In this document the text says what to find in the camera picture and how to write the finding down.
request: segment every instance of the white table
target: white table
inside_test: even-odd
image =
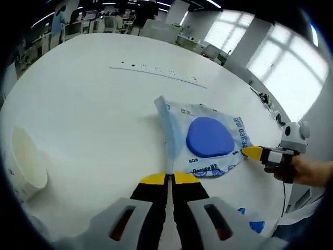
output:
[[[166,77],[110,69],[120,61],[182,72],[204,89]],[[87,34],[57,46],[34,63],[1,111],[3,149],[13,126],[23,127],[42,152],[49,182],[29,201],[51,239],[83,232],[89,219],[144,176],[165,169],[162,128],[154,99],[202,103],[241,116],[253,144],[277,146],[281,129],[249,85],[214,62],[146,37]],[[210,196],[235,208],[277,218],[283,186],[246,160],[225,176],[201,181]],[[287,202],[291,186],[286,185]]]

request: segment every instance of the window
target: window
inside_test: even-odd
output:
[[[328,64],[314,47],[278,24],[247,68],[274,95],[291,121],[302,119],[328,75]]]
[[[248,13],[224,10],[219,14],[204,41],[226,53],[233,51],[253,19],[254,15]]]

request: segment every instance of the blue round pad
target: blue round pad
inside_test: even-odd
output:
[[[226,127],[208,117],[199,117],[191,123],[186,144],[193,154],[202,158],[227,155],[235,147],[235,141]]]

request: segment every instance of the black cable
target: black cable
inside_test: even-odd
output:
[[[281,120],[281,114],[280,114],[280,113],[278,113],[278,114],[276,115],[275,120],[276,120],[277,123],[279,123],[281,126],[286,125],[286,123],[283,122],[283,121]]]
[[[286,186],[285,186],[285,182],[283,181],[283,195],[284,195],[284,199],[283,199],[283,209],[282,209],[282,214],[281,217],[283,216],[283,213],[285,211],[285,206],[286,206]]]

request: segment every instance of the white cup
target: white cup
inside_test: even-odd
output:
[[[40,164],[39,152],[24,129],[13,128],[10,146],[11,150],[5,151],[5,167],[16,195],[25,202],[45,187],[47,171]]]

